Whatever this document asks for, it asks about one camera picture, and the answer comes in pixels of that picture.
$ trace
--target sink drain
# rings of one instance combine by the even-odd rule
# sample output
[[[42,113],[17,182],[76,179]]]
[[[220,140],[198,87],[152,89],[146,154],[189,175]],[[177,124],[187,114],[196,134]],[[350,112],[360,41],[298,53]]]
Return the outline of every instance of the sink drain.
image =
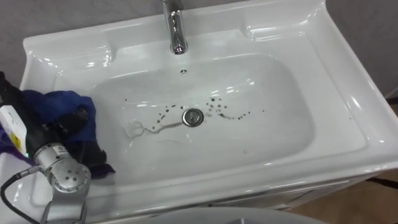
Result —
[[[182,122],[188,127],[199,126],[203,122],[203,113],[199,109],[189,109],[182,114]]]

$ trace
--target white ceramic sink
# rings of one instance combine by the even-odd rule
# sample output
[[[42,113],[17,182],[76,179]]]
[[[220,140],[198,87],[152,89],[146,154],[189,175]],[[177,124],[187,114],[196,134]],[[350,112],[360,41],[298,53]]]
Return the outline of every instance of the white ceramic sink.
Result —
[[[181,75],[181,69],[187,73]],[[120,184],[270,162],[304,150],[314,137],[312,116],[291,71],[265,54],[116,76],[95,86],[90,96],[98,110],[101,147],[114,151],[110,161],[119,161]],[[201,125],[182,124],[188,108],[202,110]],[[124,133],[135,127],[129,125],[133,120],[149,129],[134,140]]]
[[[24,41],[21,88],[95,102],[116,173],[93,181],[88,221],[398,167],[398,121],[323,1],[246,1],[184,19],[183,55],[170,52],[162,15]],[[205,114],[195,128],[181,124],[189,108]],[[133,137],[138,122],[147,131]],[[0,166],[1,180],[22,169],[4,155]],[[38,218],[50,186],[41,175],[21,183],[9,196]]]

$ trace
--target dark blue towel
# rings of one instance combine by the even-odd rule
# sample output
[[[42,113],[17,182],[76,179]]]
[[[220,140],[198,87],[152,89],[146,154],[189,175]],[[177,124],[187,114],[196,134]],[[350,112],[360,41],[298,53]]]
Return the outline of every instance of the dark blue towel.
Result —
[[[96,142],[95,134],[95,106],[90,97],[80,96],[74,91],[53,91],[45,95],[34,91],[25,90],[23,94],[26,103],[38,114],[40,121],[43,124],[52,123],[61,115],[73,113],[79,106],[84,106],[88,120],[84,127],[76,134],[70,136],[62,142],[64,145],[76,142]],[[22,159],[29,164],[33,161],[22,156],[8,138],[2,127],[0,127],[0,154],[2,152],[15,155],[17,158]],[[101,164],[100,166],[93,167],[93,178],[104,177],[110,172],[114,172],[113,168],[108,164]]]

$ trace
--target faucet spout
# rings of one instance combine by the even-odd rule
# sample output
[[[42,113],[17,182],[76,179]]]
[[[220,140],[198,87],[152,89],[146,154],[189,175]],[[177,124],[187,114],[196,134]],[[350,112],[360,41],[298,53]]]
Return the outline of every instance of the faucet spout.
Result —
[[[162,4],[170,34],[171,51],[176,55],[184,54],[188,50],[188,44],[183,28],[181,0],[162,0]]]

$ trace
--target white cabinet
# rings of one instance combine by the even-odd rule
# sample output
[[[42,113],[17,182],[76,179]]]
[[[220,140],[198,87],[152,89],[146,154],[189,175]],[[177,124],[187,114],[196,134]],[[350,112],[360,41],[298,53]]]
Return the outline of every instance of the white cabinet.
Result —
[[[317,184],[302,185],[283,189],[269,190],[263,193],[246,195],[245,197],[230,198],[224,202],[211,204],[215,207],[255,207],[284,209],[296,207],[316,198],[328,195],[337,190],[366,180],[373,175],[355,177],[354,179],[335,180]]]

